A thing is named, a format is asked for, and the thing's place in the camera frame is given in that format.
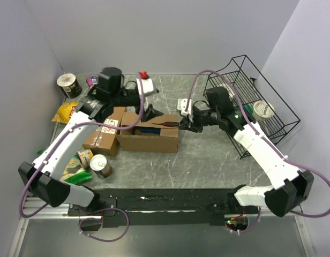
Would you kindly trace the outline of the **small orange white cup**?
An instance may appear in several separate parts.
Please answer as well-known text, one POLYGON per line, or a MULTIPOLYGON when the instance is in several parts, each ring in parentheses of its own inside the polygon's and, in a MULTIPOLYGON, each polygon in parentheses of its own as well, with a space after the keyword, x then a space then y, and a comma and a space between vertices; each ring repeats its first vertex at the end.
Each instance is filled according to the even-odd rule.
POLYGON ((83 165, 83 167, 86 169, 89 167, 90 161, 92 159, 93 152, 90 149, 84 149, 77 151, 77 155, 83 165))

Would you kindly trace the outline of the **black paper cup white lid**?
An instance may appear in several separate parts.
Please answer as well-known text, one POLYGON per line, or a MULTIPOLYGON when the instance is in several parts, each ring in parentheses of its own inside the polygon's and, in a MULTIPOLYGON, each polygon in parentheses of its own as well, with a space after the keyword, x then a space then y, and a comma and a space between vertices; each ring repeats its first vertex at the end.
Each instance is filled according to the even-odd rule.
POLYGON ((82 92, 82 88, 77 81, 77 77, 72 73, 61 75, 58 77, 56 83, 67 98, 76 98, 82 92))

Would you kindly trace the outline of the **metal tin can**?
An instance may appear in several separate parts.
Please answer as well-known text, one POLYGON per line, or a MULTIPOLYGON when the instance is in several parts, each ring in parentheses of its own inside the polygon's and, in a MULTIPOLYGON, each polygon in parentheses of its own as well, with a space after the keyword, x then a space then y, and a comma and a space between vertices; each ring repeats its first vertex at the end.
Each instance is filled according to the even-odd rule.
POLYGON ((111 165, 102 154, 94 155, 90 160, 89 167, 101 179, 107 178, 112 172, 111 165))

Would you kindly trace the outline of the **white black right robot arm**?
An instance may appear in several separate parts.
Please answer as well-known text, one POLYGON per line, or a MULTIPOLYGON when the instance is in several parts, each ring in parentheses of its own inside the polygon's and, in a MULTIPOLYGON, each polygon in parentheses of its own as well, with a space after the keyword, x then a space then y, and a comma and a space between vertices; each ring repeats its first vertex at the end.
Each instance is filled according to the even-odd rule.
POLYGON ((282 217, 306 200, 314 180, 312 173, 286 163, 251 114, 234 107, 226 88, 210 88, 206 97, 207 110, 199 110, 188 99, 177 101, 183 117, 179 128, 200 133, 205 126, 217 125, 250 153, 271 182, 262 187, 241 186, 228 199, 229 210, 238 214, 246 206, 266 207, 282 217))

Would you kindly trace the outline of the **white Chobani yogurt cup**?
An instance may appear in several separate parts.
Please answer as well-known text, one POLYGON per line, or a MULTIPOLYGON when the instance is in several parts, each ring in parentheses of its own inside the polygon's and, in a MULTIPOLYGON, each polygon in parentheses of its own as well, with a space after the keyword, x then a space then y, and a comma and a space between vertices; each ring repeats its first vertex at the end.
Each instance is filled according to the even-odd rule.
POLYGON ((274 116, 273 106, 266 101, 259 100, 253 104, 253 117, 256 120, 265 120, 274 116))

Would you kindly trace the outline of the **purple yogurt cup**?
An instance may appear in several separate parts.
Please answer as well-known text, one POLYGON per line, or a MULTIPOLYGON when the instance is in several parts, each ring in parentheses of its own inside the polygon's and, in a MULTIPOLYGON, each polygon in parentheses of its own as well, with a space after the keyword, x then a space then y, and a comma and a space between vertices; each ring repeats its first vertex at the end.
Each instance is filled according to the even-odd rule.
POLYGON ((89 88, 92 88, 98 84, 99 80, 97 76, 90 76, 86 79, 86 83, 89 88))

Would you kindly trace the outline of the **green Chuba chips bag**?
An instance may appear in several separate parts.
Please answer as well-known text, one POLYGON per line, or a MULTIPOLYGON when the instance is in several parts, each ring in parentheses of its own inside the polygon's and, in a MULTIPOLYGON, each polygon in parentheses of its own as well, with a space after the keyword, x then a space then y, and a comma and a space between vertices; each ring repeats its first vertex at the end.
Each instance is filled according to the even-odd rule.
POLYGON ((76 152, 67 164, 61 177, 61 181, 75 185, 88 181, 93 177, 93 175, 88 171, 88 168, 85 169, 83 167, 76 152))

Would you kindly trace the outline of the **plain taped cardboard box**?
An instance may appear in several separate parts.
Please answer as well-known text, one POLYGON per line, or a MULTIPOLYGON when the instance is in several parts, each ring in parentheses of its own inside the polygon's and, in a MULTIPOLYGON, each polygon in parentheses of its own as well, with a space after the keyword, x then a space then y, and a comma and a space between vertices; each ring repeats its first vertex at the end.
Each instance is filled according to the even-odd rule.
POLYGON ((153 123, 177 122, 177 115, 165 114, 155 117, 147 122, 139 122, 135 127, 128 130, 121 130, 117 135, 117 140, 124 151, 130 152, 152 152, 152 153, 177 153, 179 144, 179 129, 176 127, 165 127, 153 125, 153 123), (159 136, 133 135, 136 127, 160 128, 159 136))

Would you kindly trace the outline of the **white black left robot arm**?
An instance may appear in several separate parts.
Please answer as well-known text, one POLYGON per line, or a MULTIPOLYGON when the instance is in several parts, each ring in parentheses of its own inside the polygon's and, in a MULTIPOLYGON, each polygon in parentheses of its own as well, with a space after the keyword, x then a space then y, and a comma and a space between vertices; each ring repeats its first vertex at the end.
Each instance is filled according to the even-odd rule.
POLYGON ((135 107, 138 121, 154 118, 158 111, 144 108, 145 98, 157 93, 149 76, 139 72, 136 86, 127 89, 119 68, 103 68, 88 94, 81 99, 70 121, 52 144, 32 163, 23 162, 18 172, 24 191, 52 207, 63 203, 80 205, 87 215, 99 211, 99 196, 92 190, 61 181, 63 172, 84 141, 114 112, 115 107, 135 107))

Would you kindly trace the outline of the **labelled cardboard express box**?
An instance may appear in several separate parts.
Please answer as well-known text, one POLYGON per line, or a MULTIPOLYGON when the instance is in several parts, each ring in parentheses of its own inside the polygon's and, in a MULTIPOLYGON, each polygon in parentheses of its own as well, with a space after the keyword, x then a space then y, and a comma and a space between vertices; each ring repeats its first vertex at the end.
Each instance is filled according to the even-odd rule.
MULTIPOLYGON (((114 107, 114 112, 108 118, 105 119, 104 123, 118 127, 121 124, 126 107, 114 107)), ((82 144, 84 149, 90 149, 93 154, 102 154, 105 156, 115 157, 119 142, 116 135, 119 134, 119 130, 98 127, 82 144)))

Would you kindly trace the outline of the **blue plastic object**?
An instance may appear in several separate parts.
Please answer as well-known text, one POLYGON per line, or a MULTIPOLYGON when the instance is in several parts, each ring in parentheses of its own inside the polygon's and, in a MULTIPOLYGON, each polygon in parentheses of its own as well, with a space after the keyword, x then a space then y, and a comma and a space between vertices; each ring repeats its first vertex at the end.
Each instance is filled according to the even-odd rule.
POLYGON ((136 127, 133 129, 133 135, 159 136, 160 133, 161 133, 161 129, 154 127, 136 127))

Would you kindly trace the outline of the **red black box cutter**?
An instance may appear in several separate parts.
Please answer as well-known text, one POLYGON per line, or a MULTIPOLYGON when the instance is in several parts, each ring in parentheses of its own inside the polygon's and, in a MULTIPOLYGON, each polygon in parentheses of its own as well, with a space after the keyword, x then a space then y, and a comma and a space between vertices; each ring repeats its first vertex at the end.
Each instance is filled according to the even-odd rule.
POLYGON ((180 127, 179 122, 153 123, 153 125, 160 125, 160 126, 165 126, 165 127, 180 127))

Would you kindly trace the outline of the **yellow Lays chips bag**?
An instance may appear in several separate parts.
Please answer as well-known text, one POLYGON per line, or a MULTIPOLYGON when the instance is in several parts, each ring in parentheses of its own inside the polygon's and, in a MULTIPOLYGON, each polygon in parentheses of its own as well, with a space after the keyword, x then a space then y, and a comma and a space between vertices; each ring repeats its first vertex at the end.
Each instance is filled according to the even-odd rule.
POLYGON ((67 124, 79 102, 64 102, 54 115, 52 122, 67 124))

